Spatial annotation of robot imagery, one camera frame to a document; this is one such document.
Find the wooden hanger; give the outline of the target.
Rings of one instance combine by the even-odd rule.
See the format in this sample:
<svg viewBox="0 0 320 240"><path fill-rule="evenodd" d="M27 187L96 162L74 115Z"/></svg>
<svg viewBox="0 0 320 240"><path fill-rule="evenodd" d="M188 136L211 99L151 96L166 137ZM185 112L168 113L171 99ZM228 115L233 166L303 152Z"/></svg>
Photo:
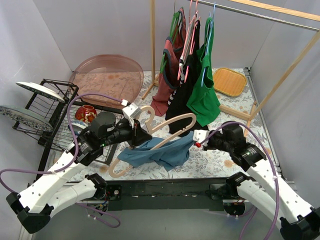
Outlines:
<svg viewBox="0 0 320 240"><path fill-rule="evenodd" d="M162 122L161 124L158 124L157 126L152 128L151 123L153 122L154 117L155 117L155 110L150 105L145 105L145 106L142 106L140 108L141 108L141 113L150 112L150 117L149 117L149 119L147 119L145 121L145 126L147 128L147 132L149 134L151 134L151 135L154 132L157 132L158 130L164 128L165 126L168 126L169 124L175 123L175 122L183 120L183 119L191 118L190 124L188 124L186 126L183 125L180 128L180 130L176 131L171 136L169 136L169 137L165 138L164 140L162 140L160 143L155 145L151 150L155 150L155 149L158 149L158 148L162 147L164 144L168 143L173 138L178 137L180 134L186 132L187 130L190 130L195 125L195 123L197 121L197 118L193 113L185 113L185 114L181 114L181 115L175 116L175 117L173 117L173 118L171 118L169 120L166 120L166 121Z"/></svg>

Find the blue tank top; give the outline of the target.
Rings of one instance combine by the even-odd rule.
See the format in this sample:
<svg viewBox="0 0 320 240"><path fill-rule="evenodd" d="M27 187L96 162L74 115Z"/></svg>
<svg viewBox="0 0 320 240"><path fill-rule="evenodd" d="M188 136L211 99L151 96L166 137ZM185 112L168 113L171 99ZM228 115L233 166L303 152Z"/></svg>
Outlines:
<svg viewBox="0 0 320 240"><path fill-rule="evenodd" d="M157 149L153 149L153 147L164 139L154 137L137 148L125 148L117 158L135 168L155 162L164 167L166 171L170 171L177 166L182 166L189 159L190 148L195 144L193 134L194 132L190 131L187 135L169 141Z"/></svg>

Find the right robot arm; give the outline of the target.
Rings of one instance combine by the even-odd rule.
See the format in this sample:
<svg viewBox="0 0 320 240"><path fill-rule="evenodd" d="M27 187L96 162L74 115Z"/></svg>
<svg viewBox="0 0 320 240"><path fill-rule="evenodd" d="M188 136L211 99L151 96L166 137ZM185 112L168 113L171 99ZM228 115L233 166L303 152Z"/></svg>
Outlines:
<svg viewBox="0 0 320 240"><path fill-rule="evenodd" d="M278 174L268 151L247 142L243 123L227 121L216 130L196 130L195 145L204 151L219 150L229 154L242 168L226 180L226 192L232 199L249 201L272 223L265 239L278 228L285 240L315 240L320 235L320 210L295 192Z"/></svg>

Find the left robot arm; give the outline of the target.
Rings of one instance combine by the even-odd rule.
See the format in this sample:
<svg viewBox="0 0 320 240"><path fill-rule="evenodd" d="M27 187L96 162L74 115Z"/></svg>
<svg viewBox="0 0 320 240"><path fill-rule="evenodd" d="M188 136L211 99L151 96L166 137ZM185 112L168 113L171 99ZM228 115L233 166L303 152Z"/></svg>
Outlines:
<svg viewBox="0 0 320 240"><path fill-rule="evenodd" d="M97 173L86 175L84 180L71 187L63 186L101 156L104 147L122 142L139 146L150 140L150 121L147 120L145 125L147 129L143 129L138 120L130 124L126 118L116 121L111 112L99 113L90 126L77 136L77 141L67 147L49 169L49 174L42 175L20 193L12 192L6 197L21 225L28 233L34 234L63 209L82 200L103 199L107 193L107 183Z"/></svg>

